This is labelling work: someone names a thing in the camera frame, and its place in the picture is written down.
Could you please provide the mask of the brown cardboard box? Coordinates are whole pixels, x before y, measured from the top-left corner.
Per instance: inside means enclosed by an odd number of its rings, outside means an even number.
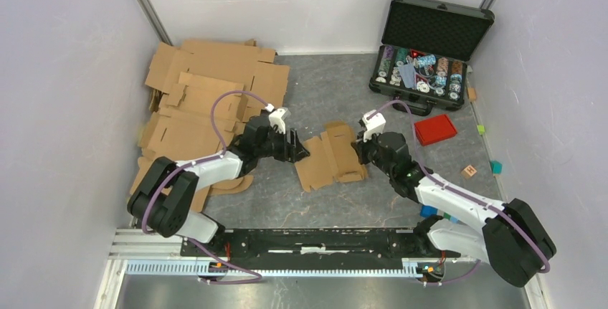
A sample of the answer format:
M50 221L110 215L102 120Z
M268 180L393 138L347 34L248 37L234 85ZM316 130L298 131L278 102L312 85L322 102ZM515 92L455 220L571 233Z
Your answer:
M368 171L351 145L355 139L353 128L336 120L326 123L319 136L303 142L310 155L295 163L303 190L311 192L334 183L367 179Z

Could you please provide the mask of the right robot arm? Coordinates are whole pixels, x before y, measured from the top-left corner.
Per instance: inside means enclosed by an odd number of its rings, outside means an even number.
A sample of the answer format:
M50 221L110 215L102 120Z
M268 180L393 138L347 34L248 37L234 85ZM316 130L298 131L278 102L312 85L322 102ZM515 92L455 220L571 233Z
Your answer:
M360 135L351 145L359 162L381 170L398 195L456 218L425 219L414 238L419 255L446 250L474 257L515 287L550 270L556 245L526 202L490 199L445 180L411 157L401 133Z

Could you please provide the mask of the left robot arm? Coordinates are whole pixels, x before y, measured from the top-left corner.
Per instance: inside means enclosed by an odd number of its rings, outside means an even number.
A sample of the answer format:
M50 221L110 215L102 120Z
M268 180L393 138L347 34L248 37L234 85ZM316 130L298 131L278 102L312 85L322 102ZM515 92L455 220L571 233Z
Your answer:
M281 118L260 115L246 123L225 152L188 161L161 156L153 161L127 203L127 211L147 232L179 235L198 241L208 257L220 255L225 238L222 225L191 209L197 191L249 174L262 158L297 163L310 156L295 129L284 129Z

